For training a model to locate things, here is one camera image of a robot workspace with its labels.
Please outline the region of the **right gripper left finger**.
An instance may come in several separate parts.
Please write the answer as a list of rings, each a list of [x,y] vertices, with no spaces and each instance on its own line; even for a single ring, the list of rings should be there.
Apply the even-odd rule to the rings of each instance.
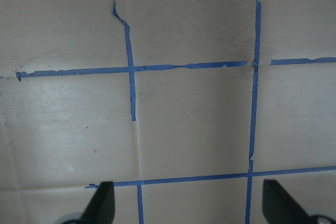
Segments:
[[[115,217],[114,183],[101,182],[80,217],[80,223],[113,223]]]

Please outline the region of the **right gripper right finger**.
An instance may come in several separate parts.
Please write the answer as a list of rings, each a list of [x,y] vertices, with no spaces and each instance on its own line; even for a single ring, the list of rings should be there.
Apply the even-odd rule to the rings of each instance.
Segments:
[[[317,223],[277,180],[265,179],[262,190],[262,211],[268,223]]]

